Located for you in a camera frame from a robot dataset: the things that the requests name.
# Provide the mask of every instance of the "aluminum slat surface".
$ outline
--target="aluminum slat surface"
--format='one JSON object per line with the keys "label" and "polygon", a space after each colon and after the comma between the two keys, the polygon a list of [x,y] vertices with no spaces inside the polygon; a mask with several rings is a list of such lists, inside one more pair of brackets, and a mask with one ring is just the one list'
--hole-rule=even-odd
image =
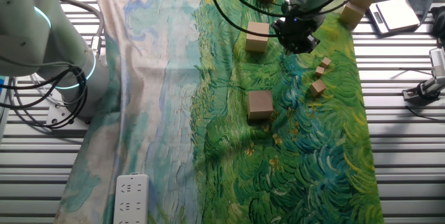
{"label": "aluminum slat surface", "polygon": [[[96,0],[79,1],[98,7]],[[445,5],[445,0],[434,2],[434,7]],[[66,3],[62,7],[90,43],[97,18]],[[438,119],[427,120],[410,113],[402,98],[403,89],[430,78],[429,51],[436,42],[428,35],[431,24],[429,14],[414,33],[379,38],[364,18],[353,31],[375,172],[389,224],[445,223],[445,100],[412,107],[419,115]],[[27,77],[20,82],[31,83]],[[23,91],[21,96],[32,102],[40,94]],[[30,113],[45,121],[50,106],[43,102]],[[82,141],[82,134],[42,134],[10,111],[0,144],[0,223],[52,223]]]}

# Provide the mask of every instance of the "gray device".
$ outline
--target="gray device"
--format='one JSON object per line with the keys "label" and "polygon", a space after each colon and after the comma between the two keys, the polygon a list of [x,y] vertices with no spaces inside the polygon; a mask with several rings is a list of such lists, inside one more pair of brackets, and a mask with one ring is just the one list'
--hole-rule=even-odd
{"label": "gray device", "polygon": [[381,34],[393,33],[420,25],[408,0],[389,0],[372,4],[371,17]]}

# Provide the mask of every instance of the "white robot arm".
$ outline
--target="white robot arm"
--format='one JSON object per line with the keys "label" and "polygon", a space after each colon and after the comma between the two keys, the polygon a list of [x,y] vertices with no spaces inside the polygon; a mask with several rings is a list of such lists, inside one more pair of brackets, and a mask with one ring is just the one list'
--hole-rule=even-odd
{"label": "white robot arm", "polygon": [[[0,57],[0,75],[7,77],[37,72],[48,80],[67,67],[45,64],[65,62],[79,66],[90,91],[79,114],[86,120],[94,116],[108,84],[107,68],[65,16],[59,0],[0,0]],[[77,78],[69,74],[56,89],[64,101],[73,102],[79,96],[78,87]]]}

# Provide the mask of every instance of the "electrical outlet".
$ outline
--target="electrical outlet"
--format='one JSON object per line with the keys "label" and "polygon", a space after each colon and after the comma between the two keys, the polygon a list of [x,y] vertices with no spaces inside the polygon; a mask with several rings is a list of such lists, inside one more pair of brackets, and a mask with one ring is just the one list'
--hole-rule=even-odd
{"label": "electrical outlet", "polygon": [[113,224],[146,224],[148,175],[121,175],[116,182]]}

